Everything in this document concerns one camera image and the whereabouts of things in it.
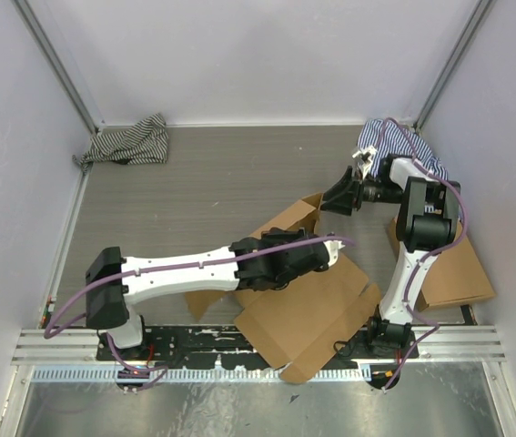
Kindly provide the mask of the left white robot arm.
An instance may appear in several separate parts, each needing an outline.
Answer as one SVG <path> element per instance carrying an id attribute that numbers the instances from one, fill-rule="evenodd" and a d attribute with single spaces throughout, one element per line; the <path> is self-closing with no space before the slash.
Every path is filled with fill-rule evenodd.
<path id="1" fill-rule="evenodd" d="M 139 361 L 148 353 L 149 339 L 136 304 L 204 290 L 281 290 L 294 279 L 332 267 L 342 247 L 305 229 L 278 228 L 172 258 L 125 257 L 120 248 L 108 247 L 86 271 L 86 326 L 108 332 L 121 355 Z"/>

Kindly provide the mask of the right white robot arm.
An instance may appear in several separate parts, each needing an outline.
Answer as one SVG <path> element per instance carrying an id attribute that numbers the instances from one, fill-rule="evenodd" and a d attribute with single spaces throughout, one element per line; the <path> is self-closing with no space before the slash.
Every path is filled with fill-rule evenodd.
<path id="1" fill-rule="evenodd" d="M 429 175 L 410 156 L 389 155 L 377 176 L 358 168 L 345 173 L 322 197 L 321 208 L 349 216 L 365 202 L 398 204 L 399 255 L 390 286 L 369 318 L 367 348 L 387 359 L 410 342 L 413 311 L 431 266 L 456 237 L 460 184 Z"/>

